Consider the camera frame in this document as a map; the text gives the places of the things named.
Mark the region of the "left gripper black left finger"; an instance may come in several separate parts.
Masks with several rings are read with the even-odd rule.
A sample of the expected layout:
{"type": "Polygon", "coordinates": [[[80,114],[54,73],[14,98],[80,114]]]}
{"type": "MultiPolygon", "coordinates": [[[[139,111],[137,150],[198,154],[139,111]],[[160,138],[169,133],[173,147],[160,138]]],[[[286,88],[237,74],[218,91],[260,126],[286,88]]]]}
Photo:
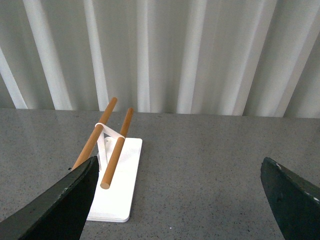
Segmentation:
{"type": "Polygon", "coordinates": [[[90,157],[22,209],[0,223],[2,240],[78,240],[99,178],[90,157]]]}

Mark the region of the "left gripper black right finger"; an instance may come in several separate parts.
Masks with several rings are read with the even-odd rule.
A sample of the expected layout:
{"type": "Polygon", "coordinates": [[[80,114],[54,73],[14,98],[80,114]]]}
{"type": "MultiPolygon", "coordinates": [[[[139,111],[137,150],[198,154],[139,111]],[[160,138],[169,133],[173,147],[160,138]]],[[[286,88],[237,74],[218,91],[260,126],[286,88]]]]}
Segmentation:
{"type": "Polygon", "coordinates": [[[286,240],[320,238],[320,188],[264,158],[260,179],[277,225],[286,240]]]}

